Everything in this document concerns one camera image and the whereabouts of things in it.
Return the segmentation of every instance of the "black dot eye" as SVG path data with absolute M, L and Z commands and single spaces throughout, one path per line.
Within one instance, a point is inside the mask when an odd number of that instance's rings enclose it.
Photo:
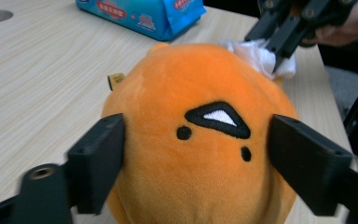
M 187 140 L 191 137 L 191 130 L 186 127 L 186 126 L 182 126 L 180 128 L 178 128 L 178 130 L 176 130 L 176 137 L 180 140 Z
M 244 161 L 250 161 L 252 158 L 252 152 L 248 147 L 241 148 L 241 155 Z

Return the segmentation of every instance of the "white triangle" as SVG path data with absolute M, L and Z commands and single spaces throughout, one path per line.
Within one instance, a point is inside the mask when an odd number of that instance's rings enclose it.
M 237 127 L 232 118 L 224 110 L 216 110 L 203 116 L 205 119 L 213 119 Z

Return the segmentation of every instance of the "black clamp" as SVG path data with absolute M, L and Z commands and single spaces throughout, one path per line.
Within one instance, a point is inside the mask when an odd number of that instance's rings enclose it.
M 245 41 L 269 39 L 266 49 L 277 59 L 275 69 L 284 58 L 290 58 L 303 38 L 312 38 L 315 30 L 326 24 L 342 25 L 357 0 L 310 0 L 298 16 L 289 15 L 291 1 L 259 0 L 260 20 L 244 38 Z
M 123 158 L 122 114 L 100 119 L 67 152 L 63 165 L 26 172 L 19 194 L 0 202 L 0 224 L 72 224 L 78 214 L 99 215 Z
M 299 120 L 274 115 L 268 153 L 315 216 L 334 216 L 343 204 L 350 211 L 346 223 L 358 224 L 358 172 L 351 168 L 350 152 Z

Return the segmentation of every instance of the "human hand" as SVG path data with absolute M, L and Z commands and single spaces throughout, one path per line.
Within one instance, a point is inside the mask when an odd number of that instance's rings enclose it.
M 299 13 L 298 3 L 294 1 L 292 15 Z M 350 16 L 341 26 L 325 25 L 315 31 L 315 37 L 304 39 L 306 44 L 323 44 L 334 47 L 349 45 L 358 42 L 358 2 L 353 6 Z

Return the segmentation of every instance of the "white tissue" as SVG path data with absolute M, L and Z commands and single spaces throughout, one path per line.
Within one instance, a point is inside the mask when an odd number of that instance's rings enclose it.
M 266 49 L 268 41 L 264 39 L 249 42 L 234 42 L 222 40 L 219 45 L 244 59 L 257 72 L 269 79 L 277 77 L 291 78 L 296 73 L 296 57 L 283 59 L 281 65 L 274 72 L 276 63 L 275 54 Z

